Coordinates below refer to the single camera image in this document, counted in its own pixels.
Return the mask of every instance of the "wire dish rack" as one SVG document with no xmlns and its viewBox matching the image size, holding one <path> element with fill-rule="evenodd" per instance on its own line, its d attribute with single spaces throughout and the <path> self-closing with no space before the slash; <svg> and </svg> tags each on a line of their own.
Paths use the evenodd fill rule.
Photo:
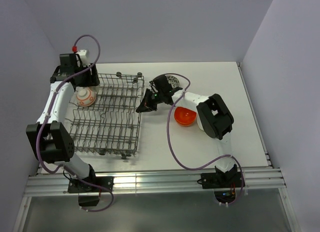
<svg viewBox="0 0 320 232">
<path fill-rule="evenodd" d="M 89 107 L 71 98 L 64 125 L 74 141 L 75 151 L 107 153 L 126 159 L 138 148 L 141 113 L 135 110 L 142 101 L 145 81 L 137 75 L 99 74 L 96 101 Z"/>
</svg>

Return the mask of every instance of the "gray wall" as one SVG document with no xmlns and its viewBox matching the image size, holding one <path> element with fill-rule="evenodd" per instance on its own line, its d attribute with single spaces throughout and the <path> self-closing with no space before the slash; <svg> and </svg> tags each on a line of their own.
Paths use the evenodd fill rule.
<svg viewBox="0 0 320 232">
<path fill-rule="evenodd" d="M 26 2 L 58 53 L 91 33 L 101 43 L 99 62 L 114 63 L 242 61 L 272 0 Z M 87 47 L 95 53 L 89 39 Z"/>
<path fill-rule="evenodd" d="M 0 224 L 11 231 L 30 170 L 37 166 L 26 137 L 49 94 L 54 50 L 24 0 L 0 0 Z"/>
<path fill-rule="evenodd" d="M 320 227 L 319 1 L 273 0 L 242 66 L 303 231 Z"/>
</svg>

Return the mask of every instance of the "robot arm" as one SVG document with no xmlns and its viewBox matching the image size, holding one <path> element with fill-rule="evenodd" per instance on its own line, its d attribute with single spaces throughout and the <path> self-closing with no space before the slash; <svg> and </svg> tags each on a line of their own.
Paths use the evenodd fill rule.
<svg viewBox="0 0 320 232">
<path fill-rule="evenodd" d="M 174 87 L 169 83 L 165 75 L 156 77 L 151 84 L 157 91 L 147 89 L 142 103 L 136 112 L 150 112 L 157 110 L 157 104 L 166 103 L 172 105 L 183 93 L 184 96 L 176 104 L 197 113 L 197 124 L 209 137 L 215 140 L 219 156 L 232 154 L 231 135 L 233 116 L 219 94 L 203 96 L 190 92 L 184 92 L 180 87 Z M 219 172 L 236 172 L 235 162 L 226 157 L 216 162 Z"/>
<path fill-rule="evenodd" d="M 44 126 L 44 130 L 40 138 L 40 154 L 43 161 L 67 167 L 75 173 L 78 178 L 84 179 L 87 182 L 95 184 L 95 172 L 91 165 L 83 162 L 75 154 L 74 141 L 65 129 L 62 122 L 66 117 L 69 101 L 73 96 L 76 87 L 92 87 L 100 84 L 98 73 L 95 66 L 90 71 L 80 74 L 79 76 L 70 79 L 64 83 L 57 91 L 57 87 L 63 80 L 75 73 L 78 73 L 89 66 L 88 51 L 80 50 L 73 54 L 61 54 L 60 66 L 58 66 L 50 78 L 50 95 L 45 105 L 45 108 L 37 120 L 36 124 L 27 126 L 26 134 L 29 142 L 38 159 L 36 152 L 36 140 L 41 125 L 45 122 L 46 112 L 52 102 L 54 93 L 57 93 L 53 102 L 53 107 L 50 117 Z M 77 183 L 84 190 L 88 191 L 89 187 L 86 184 Z"/>
</svg>

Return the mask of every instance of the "orange bowl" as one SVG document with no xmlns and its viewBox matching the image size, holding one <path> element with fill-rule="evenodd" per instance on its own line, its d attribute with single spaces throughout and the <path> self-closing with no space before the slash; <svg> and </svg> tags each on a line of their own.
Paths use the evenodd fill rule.
<svg viewBox="0 0 320 232">
<path fill-rule="evenodd" d="M 174 111 L 174 118 L 181 126 L 190 126 L 196 120 L 197 113 L 183 107 L 177 107 Z"/>
</svg>

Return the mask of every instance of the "white table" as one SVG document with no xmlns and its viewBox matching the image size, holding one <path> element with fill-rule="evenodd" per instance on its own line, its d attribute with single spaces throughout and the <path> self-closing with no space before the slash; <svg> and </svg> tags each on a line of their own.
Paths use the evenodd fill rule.
<svg viewBox="0 0 320 232">
<path fill-rule="evenodd" d="M 234 117 L 231 142 L 233 155 L 242 167 L 268 166 L 263 145 L 246 95 L 236 62 L 205 63 L 127 63 L 97 64 L 99 73 L 134 74 L 142 72 L 145 87 L 163 73 L 179 73 L 191 80 L 189 92 L 222 96 Z M 179 78 L 180 86 L 187 82 Z M 170 106 L 158 105 L 156 112 L 142 113 L 138 150 L 134 157 L 122 160 L 115 155 L 80 155 L 96 172 L 132 172 L 182 169 L 173 159 L 166 135 L 166 121 Z M 215 140 L 208 137 L 194 123 L 179 126 L 171 115 L 170 134 L 173 149 L 179 160 L 188 167 L 199 167 L 218 155 Z"/>
</svg>

